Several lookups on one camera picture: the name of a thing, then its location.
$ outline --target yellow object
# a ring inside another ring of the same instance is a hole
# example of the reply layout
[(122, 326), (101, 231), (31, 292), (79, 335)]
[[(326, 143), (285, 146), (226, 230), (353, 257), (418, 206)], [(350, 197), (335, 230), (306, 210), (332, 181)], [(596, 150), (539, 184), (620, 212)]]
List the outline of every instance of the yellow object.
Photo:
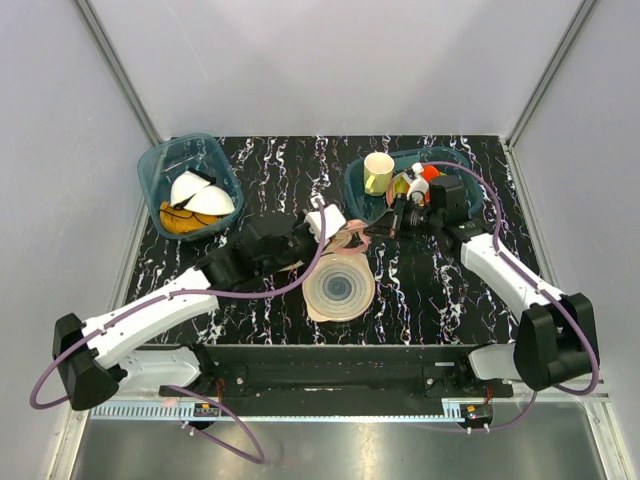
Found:
[(367, 195), (384, 195), (393, 177), (395, 162), (390, 155), (374, 152), (364, 159), (364, 193)]
[(169, 202), (162, 202), (160, 206), (160, 221), (167, 232), (174, 235), (184, 235), (195, 230), (216, 223), (220, 218), (213, 215), (204, 215), (190, 210), (175, 209)]

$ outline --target white cable clip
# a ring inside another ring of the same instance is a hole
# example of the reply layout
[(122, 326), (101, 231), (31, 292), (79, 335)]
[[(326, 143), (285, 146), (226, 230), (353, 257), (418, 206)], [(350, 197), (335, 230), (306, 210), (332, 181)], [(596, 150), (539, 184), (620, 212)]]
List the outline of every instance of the white cable clip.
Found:
[(316, 210), (320, 209), (320, 205), (322, 205), (323, 207), (327, 206), (327, 202), (325, 202), (324, 197), (319, 193), (311, 197), (310, 201), (311, 205), (313, 205), (313, 208), (315, 208)]

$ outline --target teal plastic bin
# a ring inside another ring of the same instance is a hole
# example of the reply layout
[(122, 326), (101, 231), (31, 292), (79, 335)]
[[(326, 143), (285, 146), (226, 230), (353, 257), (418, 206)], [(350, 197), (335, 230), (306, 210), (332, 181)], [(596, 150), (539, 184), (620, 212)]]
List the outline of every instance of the teal plastic bin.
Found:
[[(171, 185), (174, 180), (190, 167), (216, 177), (216, 186), (229, 194), (235, 209), (233, 213), (212, 225), (186, 235), (175, 235), (162, 226), (160, 206), (162, 202), (168, 202), (171, 198)], [(231, 170), (229, 160), (220, 144), (210, 135), (185, 135), (152, 148), (138, 161), (138, 177), (151, 220), (163, 237), (193, 241), (211, 236), (232, 225), (242, 212), (244, 196), (240, 182)]]
[[(460, 152), (446, 147), (428, 147), (402, 152), (389, 153), (395, 161), (394, 175), (411, 167), (416, 162), (451, 162), (471, 168), (469, 160)], [(482, 208), (482, 189), (478, 181), (471, 175), (453, 167), (437, 167), (447, 175), (456, 175), (464, 183), (467, 190), (469, 215), (473, 216)], [(389, 208), (385, 196), (374, 197), (364, 193), (364, 158), (349, 164), (344, 175), (344, 190), (347, 207), (351, 214), (367, 224), (378, 221)]]

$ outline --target black marble countertop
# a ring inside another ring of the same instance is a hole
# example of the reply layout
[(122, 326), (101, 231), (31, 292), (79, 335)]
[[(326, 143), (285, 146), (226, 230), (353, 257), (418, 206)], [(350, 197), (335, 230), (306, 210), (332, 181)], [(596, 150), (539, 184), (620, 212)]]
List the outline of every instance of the black marble countertop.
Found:
[[(308, 208), (312, 193), (345, 207), (343, 173), (372, 151), (428, 146), (460, 151), (498, 192), (505, 211), (502, 238), (535, 272), (538, 265), (515, 186), (497, 137), (227, 137), (219, 139), (245, 195), (244, 217)], [(495, 219), (486, 201), (484, 218)], [(163, 286), (223, 244), (221, 234), (194, 243), (167, 240), (147, 222), (127, 301)], [(456, 344), (507, 342), (515, 335), (506, 306), (474, 274), (443, 256), (431, 240), (397, 243), (374, 240), (367, 253), (376, 280), (368, 311), (345, 324), (315, 323), (300, 288), (267, 300), (219, 299), (220, 309), (169, 330), (151, 343), (178, 344)], [(297, 272), (264, 281), (265, 289), (294, 280)]]

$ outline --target white cup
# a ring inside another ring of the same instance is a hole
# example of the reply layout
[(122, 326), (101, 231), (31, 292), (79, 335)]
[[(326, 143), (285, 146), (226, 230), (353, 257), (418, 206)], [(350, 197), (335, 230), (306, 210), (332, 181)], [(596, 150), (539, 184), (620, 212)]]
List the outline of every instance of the white cup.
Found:
[(384, 195), (387, 193), (395, 162), (390, 155), (374, 152), (364, 159), (364, 193), (367, 195)]

